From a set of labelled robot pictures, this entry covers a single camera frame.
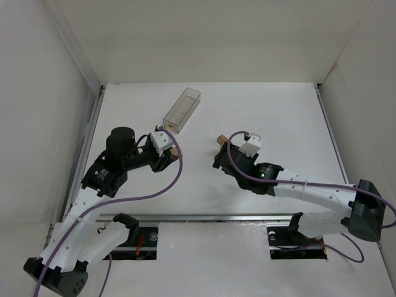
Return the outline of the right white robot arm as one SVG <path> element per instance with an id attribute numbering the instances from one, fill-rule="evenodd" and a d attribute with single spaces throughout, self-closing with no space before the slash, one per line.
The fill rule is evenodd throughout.
<path id="1" fill-rule="evenodd" d="M 288 231 L 302 238 L 348 233 L 369 242 L 381 238 L 385 203 L 375 185 L 360 180 L 357 185 L 325 184 L 318 187 L 309 178 L 293 174 L 280 165 L 256 163 L 258 154 L 247 156 L 236 145 L 223 144 L 213 167 L 234 177 L 241 189 L 257 195 L 292 198 L 324 207 L 321 213 L 306 210 L 293 214 Z"/>

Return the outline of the striped dark wood block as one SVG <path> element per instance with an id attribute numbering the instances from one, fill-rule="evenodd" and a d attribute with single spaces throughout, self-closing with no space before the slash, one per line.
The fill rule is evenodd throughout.
<path id="1" fill-rule="evenodd" d="M 217 137 L 217 144 L 220 146 L 223 146 L 225 143 L 228 142 L 228 138 L 221 134 L 220 136 Z"/>

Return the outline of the small light wood cube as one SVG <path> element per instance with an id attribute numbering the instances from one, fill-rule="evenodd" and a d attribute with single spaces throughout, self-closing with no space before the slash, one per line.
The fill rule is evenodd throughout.
<path id="1" fill-rule="evenodd" d="M 174 155 L 176 157 L 179 155 L 176 147 L 171 148 L 170 152 L 171 152 L 172 155 Z"/>

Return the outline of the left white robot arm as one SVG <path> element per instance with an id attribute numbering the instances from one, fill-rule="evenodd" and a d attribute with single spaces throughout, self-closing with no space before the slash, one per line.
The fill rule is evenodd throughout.
<path id="1" fill-rule="evenodd" d="M 38 257 L 24 264 L 24 271 L 37 283 L 34 296 L 41 286 L 59 296 L 78 296 L 94 266 L 139 233 L 139 221 L 124 213 L 116 215 L 101 233 L 93 233 L 102 207 L 126 201 L 115 199 L 115 195 L 127 181 L 128 172 L 149 166 L 157 173 L 182 160 L 176 139 L 162 126 L 148 134 L 141 147 L 133 129 L 114 128 L 106 148 L 82 179 L 78 196 L 57 233 Z"/>

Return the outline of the clear plastic box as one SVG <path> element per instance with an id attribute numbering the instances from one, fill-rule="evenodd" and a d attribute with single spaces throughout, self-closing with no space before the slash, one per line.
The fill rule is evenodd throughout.
<path id="1" fill-rule="evenodd" d="M 201 93 L 186 88 L 163 118 L 163 126 L 179 134 L 200 103 Z"/>

